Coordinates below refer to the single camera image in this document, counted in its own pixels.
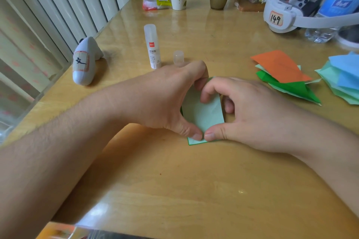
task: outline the person's left hand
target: person's left hand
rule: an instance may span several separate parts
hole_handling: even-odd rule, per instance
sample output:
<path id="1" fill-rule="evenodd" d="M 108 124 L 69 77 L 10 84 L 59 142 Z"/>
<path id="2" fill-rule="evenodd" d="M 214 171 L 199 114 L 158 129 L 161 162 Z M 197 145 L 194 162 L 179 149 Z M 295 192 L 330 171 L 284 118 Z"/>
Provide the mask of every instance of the person's left hand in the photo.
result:
<path id="1" fill-rule="evenodd" d="M 203 61 L 167 65 L 145 75 L 105 88 L 107 106 L 126 123 L 150 128 L 167 128 L 185 137 L 202 139 L 201 130 L 180 113 L 188 89 L 195 84 L 201 90 L 208 79 Z"/>

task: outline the wooden base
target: wooden base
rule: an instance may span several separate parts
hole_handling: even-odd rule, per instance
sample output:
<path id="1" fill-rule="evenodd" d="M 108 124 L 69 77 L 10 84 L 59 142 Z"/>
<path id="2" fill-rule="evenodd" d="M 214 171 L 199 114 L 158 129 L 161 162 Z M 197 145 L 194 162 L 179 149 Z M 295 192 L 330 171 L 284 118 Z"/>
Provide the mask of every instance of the wooden base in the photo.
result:
<path id="1" fill-rule="evenodd" d="M 235 5 L 242 12 L 262 12 L 265 4 L 252 3 L 249 0 L 236 0 Z"/>

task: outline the orange object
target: orange object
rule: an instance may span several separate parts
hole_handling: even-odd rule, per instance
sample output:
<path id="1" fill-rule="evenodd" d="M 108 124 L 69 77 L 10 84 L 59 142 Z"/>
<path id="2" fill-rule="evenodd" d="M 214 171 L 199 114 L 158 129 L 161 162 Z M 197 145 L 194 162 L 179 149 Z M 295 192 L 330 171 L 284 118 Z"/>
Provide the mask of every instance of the orange object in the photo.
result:
<path id="1" fill-rule="evenodd" d="M 273 78 L 281 83 L 309 81 L 309 76 L 303 74 L 295 62 L 283 51 L 275 50 L 251 57 L 262 65 Z"/>

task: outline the forearm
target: forearm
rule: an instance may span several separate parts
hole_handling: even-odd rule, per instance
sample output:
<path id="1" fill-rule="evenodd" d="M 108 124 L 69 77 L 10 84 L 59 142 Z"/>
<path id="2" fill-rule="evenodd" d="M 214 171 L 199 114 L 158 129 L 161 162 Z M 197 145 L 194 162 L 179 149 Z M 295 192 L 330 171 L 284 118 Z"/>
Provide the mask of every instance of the forearm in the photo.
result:
<path id="1" fill-rule="evenodd" d="M 308 118 L 297 158 L 311 167 L 359 216 L 359 136 L 321 117 Z"/>
<path id="2" fill-rule="evenodd" d="M 112 137 L 125 126 L 93 94 L 0 150 L 1 238 L 34 238 Z"/>

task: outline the blue bottle label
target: blue bottle label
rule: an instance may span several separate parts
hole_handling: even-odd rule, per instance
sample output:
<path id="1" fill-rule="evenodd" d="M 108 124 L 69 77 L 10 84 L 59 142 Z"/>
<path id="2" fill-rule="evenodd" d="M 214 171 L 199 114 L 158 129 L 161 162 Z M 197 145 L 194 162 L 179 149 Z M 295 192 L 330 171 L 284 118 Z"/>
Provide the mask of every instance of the blue bottle label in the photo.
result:
<path id="1" fill-rule="evenodd" d="M 359 0 L 326 0 L 319 13 L 326 17 L 349 15 L 359 6 Z"/>

